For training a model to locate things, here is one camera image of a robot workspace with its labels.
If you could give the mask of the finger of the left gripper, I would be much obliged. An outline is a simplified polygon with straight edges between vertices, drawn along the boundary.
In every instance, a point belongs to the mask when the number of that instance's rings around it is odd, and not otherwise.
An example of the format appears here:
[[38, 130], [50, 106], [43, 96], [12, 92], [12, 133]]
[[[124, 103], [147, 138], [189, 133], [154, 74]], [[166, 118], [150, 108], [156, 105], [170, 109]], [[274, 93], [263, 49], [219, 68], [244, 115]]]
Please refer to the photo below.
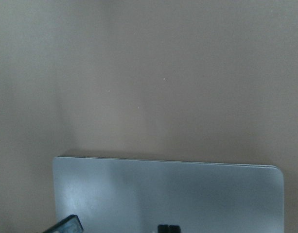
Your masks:
[[83, 226], [77, 215], [69, 215], [63, 220], [49, 227], [43, 233], [82, 233]]

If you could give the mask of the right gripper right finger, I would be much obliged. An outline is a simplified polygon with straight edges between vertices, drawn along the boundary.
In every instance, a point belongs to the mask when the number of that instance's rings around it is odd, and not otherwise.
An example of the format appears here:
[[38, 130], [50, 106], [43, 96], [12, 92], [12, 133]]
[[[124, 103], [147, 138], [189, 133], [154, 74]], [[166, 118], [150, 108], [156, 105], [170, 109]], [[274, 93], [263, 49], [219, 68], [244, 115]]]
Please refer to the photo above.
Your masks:
[[169, 233], [180, 233], [180, 226], [169, 225]]

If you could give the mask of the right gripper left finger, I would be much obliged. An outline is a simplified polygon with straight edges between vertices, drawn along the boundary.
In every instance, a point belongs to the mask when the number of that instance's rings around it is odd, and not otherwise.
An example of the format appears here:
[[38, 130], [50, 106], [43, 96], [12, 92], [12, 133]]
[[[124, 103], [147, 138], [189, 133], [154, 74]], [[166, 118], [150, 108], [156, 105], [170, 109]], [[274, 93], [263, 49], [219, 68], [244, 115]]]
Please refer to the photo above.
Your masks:
[[169, 225], [166, 225], [166, 224], [158, 225], [158, 233], [169, 233]]

